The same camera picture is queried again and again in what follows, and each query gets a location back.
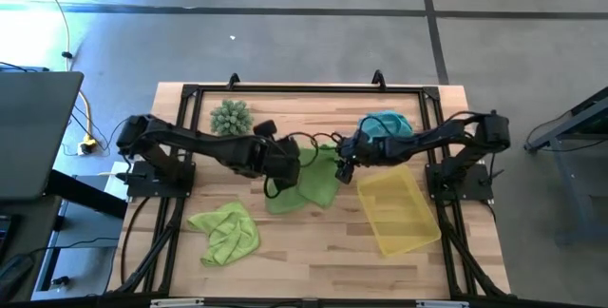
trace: teal cloth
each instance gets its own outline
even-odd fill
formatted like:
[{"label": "teal cloth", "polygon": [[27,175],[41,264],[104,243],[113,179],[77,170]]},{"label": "teal cloth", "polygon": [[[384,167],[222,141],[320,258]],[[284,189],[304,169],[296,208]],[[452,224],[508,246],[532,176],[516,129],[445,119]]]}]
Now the teal cloth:
[{"label": "teal cloth", "polygon": [[[300,148],[299,160],[307,164],[314,156],[314,149]],[[266,198],[266,210],[271,214],[285,214],[312,202],[321,208],[332,205],[339,181],[335,178],[337,154],[334,147],[322,145],[314,163],[300,168],[297,185],[283,190],[276,198]],[[273,181],[269,181],[268,193],[276,194]]]},{"label": "teal cloth", "polygon": [[200,258],[206,266],[221,266],[239,260],[259,247],[256,223],[240,202],[229,202],[214,212],[188,218],[190,228],[204,232],[209,247]]},{"label": "teal cloth", "polygon": [[409,137],[413,134],[413,129],[406,117],[392,110],[384,110],[368,113],[365,118],[359,120],[359,129],[370,136],[369,142],[373,138],[388,137],[390,135],[378,120],[387,127],[393,136]]}]

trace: desk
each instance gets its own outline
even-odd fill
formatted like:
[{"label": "desk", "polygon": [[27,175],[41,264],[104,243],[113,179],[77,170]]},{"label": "desk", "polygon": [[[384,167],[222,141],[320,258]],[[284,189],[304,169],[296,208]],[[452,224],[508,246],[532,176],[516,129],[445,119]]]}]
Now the desk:
[{"label": "desk", "polygon": [[[182,86],[160,83],[152,114],[175,122]],[[439,87],[439,91],[446,117],[467,109],[463,87]],[[358,119],[368,112],[384,109],[403,113],[415,131],[423,130],[418,99],[407,94],[263,92],[204,93],[199,130],[209,133],[210,112],[222,99],[244,100],[251,108],[255,123],[275,120],[277,137],[294,131],[337,131],[350,135]],[[186,122],[190,121],[192,106],[188,106]],[[308,143],[305,139],[298,142]],[[458,150],[455,146],[451,152]],[[261,245],[253,255],[232,265],[205,268],[199,258],[207,246],[206,236],[188,230],[182,221],[170,287],[172,297],[448,298],[439,241],[389,258],[382,257],[378,250],[356,196],[356,179],[386,168],[357,169],[353,182],[341,185],[333,206],[327,210],[308,205],[292,214],[273,216],[264,208],[263,179],[251,181],[240,177],[201,155],[195,155],[193,160],[197,164],[197,176],[192,195],[186,200],[184,218],[240,200],[257,223]],[[425,196],[423,169],[427,162],[424,153],[408,162]],[[139,201],[127,209],[119,245],[123,244],[124,231]],[[135,270],[150,247],[159,201],[150,199],[134,223],[126,252],[127,275]],[[508,292],[501,246],[490,212],[478,202],[463,202],[462,206],[471,253],[497,286]],[[464,288],[462,264],[456,254],[454,251],[458,280]],[[162,276],[163,260],[164,254],[161,254],[154,289]],[[120,258],[116,257],[108,289],[120,285],[120,265]]]},{"label": "desk", "polygon": [[[124,216],[123,201],[52,169],[82,81],[79,72],[0,72],[0,213],[17,219],[0,264],[48,246],[62,198]],[[30,299],[44,255],[33,255],[33,268],[13,301]]]}]

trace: blue cloth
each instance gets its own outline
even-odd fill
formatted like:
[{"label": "blue cloth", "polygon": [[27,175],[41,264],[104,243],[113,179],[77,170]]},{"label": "blue cloth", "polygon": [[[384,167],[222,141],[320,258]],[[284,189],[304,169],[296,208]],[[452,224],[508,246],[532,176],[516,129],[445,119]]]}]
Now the blue cloth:
[{"label": "blue cloth", "polygon": [[[387,127],[390,133],[387,132],[380,122]],[[369,142],[373,138],[387,137],[390,134],[395,137],[409,137],[413,134],[413,129],[406,117],[391,110],[368,113],[365,118],[359,120],[358,126],[359,129],[370,136]]]}]

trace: metal bracket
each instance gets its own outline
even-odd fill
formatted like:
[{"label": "metal bracket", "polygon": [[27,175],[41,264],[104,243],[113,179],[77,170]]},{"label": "metal bracket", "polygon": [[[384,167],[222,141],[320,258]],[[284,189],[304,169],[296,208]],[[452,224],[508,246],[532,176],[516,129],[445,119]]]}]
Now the metal bracket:
[{"label": "metal bracket", "polygon": [[485,164],[474,164],[458,182],[446,183],[441,172],[441,164],[427,164],[425,167],[427,188],[430,198],[435,201],[471,200],[488,201],[494,199],[492,186]]},{"label": "metal bracket", "polygon": [[230,80],[228,81],[228,90],[232,90],[232,88],[235,87],[235,83],[240,82],[240,79],[238,78],[238,74],[233,73],[230,76]]},{"label": "metal bracket", "polygon": [[195,164],[183,164],[177,183],[163,183],[155,174],[155,168],[145,161],[135,162],[133,171],[126,176],[129,197],[187,198],[194,183]]},{"label": "metal bracket", "polygon": [[371,84],[372,85],[379,85],[379,88],[382,91],[387,90],[387,83],[384,80],[384,75],[382,75],[382,71],[380,69],[377,69],[373,73],[373,78],[371,78]]},{"label": "metal bracket", "polygon": [[416,307],[424,308],[468,308],[468,302],[440,301],[440,300],[417,300]]},{"label": "metal bracket", "polygon": [[183,85],[183,87],[181,88],[181,97],[189,98],[197,90],[199,90],[199,85]]},{"label": "metal bracket", "polygon": [[422,87],[422,91],[424,91],[425,94],[434,101],[438,102],[439,100],[441,100],[441,96],[439,95],[439,88],[437,86]]}]

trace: green spiky ball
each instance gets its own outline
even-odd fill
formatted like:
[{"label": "green spiky ball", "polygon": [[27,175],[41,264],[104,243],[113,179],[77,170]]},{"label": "green spiky ball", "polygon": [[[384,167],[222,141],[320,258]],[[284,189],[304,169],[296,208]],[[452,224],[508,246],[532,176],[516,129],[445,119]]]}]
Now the green spiky ball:
[{"label": "green spiky ball", "polygon": [[220,136],[240,136],[251,129],[254,118],[243,101],[223,100],[211,111],[211,132]]}]

